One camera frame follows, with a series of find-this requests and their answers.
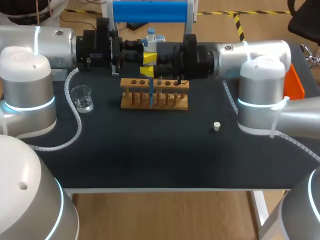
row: small glass cup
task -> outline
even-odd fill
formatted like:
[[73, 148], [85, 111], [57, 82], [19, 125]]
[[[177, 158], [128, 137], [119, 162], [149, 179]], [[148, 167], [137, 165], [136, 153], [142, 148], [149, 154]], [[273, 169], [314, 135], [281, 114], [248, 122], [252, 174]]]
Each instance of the small glass cup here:
[[79, 113], [86, 114], [94, 109], [91, 98], [91, 89], [86, 85], [75, 86], [71, 90], [71, 99]]

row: small white cap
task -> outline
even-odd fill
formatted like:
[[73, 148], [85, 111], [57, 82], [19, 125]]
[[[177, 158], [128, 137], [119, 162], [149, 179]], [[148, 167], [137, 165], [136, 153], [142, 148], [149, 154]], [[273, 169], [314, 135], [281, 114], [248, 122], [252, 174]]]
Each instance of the small white cap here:
[[29, 47], [9, 46], [0, 54], [0, 78], [11, 82], [31, 82], [51, 73], [48, 59]]
[[220, 122], [216, 121], [216, 122], [214, 122], [214, 124], [213, 124], [213, 129], [214, 129], [215, 131], [218, 131], [219, 128], [220, 128], [220, 126], [221, 126]]

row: yellow and black tape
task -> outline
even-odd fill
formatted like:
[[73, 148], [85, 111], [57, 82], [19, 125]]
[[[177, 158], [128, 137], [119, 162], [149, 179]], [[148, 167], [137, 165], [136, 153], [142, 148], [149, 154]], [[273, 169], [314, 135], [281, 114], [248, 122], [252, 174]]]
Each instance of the yellow and black tape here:
[[233, 19], [234, 19], [234, 23], [235, 23], [236, 30], [237, 30], [237, 32], [238, 32], [240, 41], [241, 41], [241, 42], [242, 42], [242, 41], [245, 41], [246, 38], [245, 38], [244, 30], [242, 29], [242, 26], [241, 26], [241, 24], [240, 24], [239, 14], [234, 13], [234, 14], [233, 14]]
[[290, 14], [290, 11], [268, 11], [268, 10], [256, 10], [256, 11], [199, 11], [197, 15], [233, 15], [233, 14]]
[[[64, 13], [80, 13], [80, 14], [96, 14], [101, 15], [102, 12], [91, 10], [73, 10], [65, 9]], [[256, 10], [256, 11], [199, 11], [198, 15], [233, 15], [233, 14], [290, 14], [290, 11], [268, 11], [268, 10]]]
[[63, 10], [64, 13], [79, 13], [79, 14], [96, 14], [101, 15], [102, 12], [91, 11], [91, 10], [73, 10], [73, 9], [65, 9]]

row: orange object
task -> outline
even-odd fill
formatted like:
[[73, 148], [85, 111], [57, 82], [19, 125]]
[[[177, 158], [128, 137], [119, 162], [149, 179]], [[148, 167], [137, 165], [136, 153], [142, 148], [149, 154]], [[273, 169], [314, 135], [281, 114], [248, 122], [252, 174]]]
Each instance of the orange object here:
[[283, 96], [290, 97], [290, 100], [305, 98], [305, 89], [302, 86], [295, 67], [292, 64], [285, 75]]

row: white cable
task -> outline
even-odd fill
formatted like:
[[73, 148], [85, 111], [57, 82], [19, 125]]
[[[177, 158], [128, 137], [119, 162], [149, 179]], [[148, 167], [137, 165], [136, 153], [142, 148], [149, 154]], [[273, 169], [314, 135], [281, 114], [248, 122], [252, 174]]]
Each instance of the white cable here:
[[59, 145], [59, 146], [54, 146], [54, 147], [43, 147], [43, 146], [29, 145], [29, 147], [32, 148], [33, 150], [41, 151], [41, 152], [52, 152], [52, 151], [60, 150], [60, 149], [63, 149], [65, 147], [71, 145], [80, 136], [80, 133], [81, 133], [81, 130], [82, 130], [81, 119], [80, 119], [79, 113], [77, 112], [77, 109], [74, 106], [74, 103], [71, 100], [70, 93], [69, 93], [70, 80], [78, 72], [79, 72], [78, 68], [75, 68], [66, 77], [66, 80], [65, 80], [65, 83], [64, 83], [64, 94], [65, 94], [66, 100], [67, 100], [67, 102], [68, 102], [68, 104], [69, 104], [69, 106], [70, 106], [70, 108], [71, 108], [71, 110], [72, 110], [72, 112], [73, 112], [73, 114], [75, 116], [75, 119], [76, 119], [76, 122], [77, 122], [77, 125], [78, 125], [78, 129], [77, 129], [74, 137], [71, 140], [69, 140], [68, 142], [66, 142], [66, 143], [64, 143], [62, 145]]

